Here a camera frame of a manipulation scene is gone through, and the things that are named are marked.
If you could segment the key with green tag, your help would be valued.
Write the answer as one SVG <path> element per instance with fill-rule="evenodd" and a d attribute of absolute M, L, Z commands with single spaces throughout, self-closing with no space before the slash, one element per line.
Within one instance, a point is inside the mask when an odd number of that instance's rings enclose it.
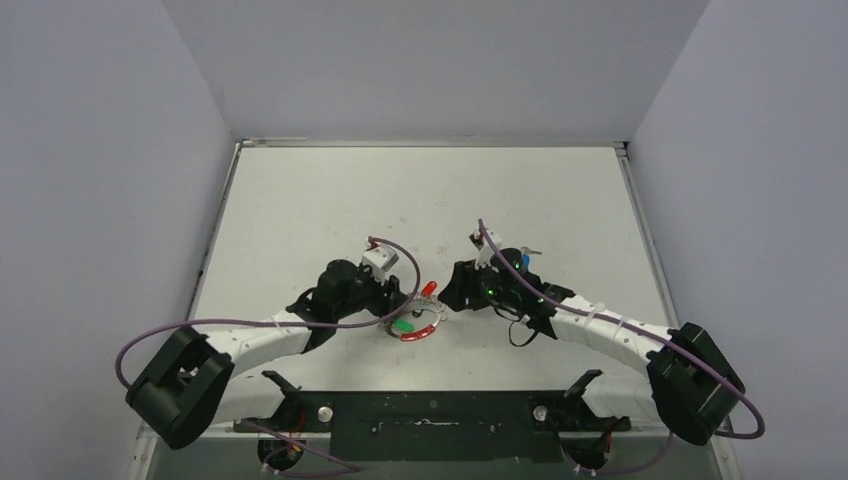
<path fill-rule="evenodd" d="M 412 323 L 401 319 L 395 320 L 391 327 L 402 333 L 413 333 L 415 331 L 415 326 Z"/>

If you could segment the metal keyring with red handle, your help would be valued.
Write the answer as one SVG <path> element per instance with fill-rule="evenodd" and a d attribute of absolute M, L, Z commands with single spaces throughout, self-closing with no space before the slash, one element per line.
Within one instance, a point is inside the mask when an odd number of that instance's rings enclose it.
<path fill-rule="evenodd" d="M 397 320 L 405 320 L 415 326 L 413 333 L 402 333 L 391 327 Z M 416 297 L 404 310 L 400 317 L 385 322 L 381 329 L 390 338 L 401 342 L 423 340 L 436 332 L 438 326 L 448 319 L 447 308 L 433 298 Z"/>

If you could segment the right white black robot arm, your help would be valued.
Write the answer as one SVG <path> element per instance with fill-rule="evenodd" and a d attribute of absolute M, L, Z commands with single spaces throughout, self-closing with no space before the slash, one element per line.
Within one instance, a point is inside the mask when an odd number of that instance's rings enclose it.
<path fill-rule="evenodd" d="M 438 295 L 455 312 L 490 307 L 512 314 L 534 333 L 584 345 L 640 374 L 638 380 L 599 376 L 565 402 L 568 421 L 588 429 L 603 417 L 663 423 L 682 440 L 704 445 L 745 387 L 705 329 L 691 322 L 675 329 L 639 322 L 592 303 L 573 290 L 530 272 L 520 252 L 502 250 L 480 266 L 455 263 Z"/>

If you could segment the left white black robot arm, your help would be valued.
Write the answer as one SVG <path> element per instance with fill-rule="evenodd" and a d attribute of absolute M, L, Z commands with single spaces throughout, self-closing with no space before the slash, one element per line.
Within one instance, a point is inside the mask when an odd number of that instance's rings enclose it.
<path fill-rule="evenodd" d="M 269 319 L 222 320 L 220 330 L 208 333 L 199 330 L 202 320 L 169 325 L 160 349 L 124 383 L 125 401 L 172 449 L 193 443 L 213 424 L 243 418 L 286 430 L 297 420 L 297 401 L 283 391 L 255 393 L 245 372 L 317 349 L 346 328 L 344 318 L 361 311 L 387 321 L 413 297 L 383 269 L 333 260 L 315 286 Z"/>

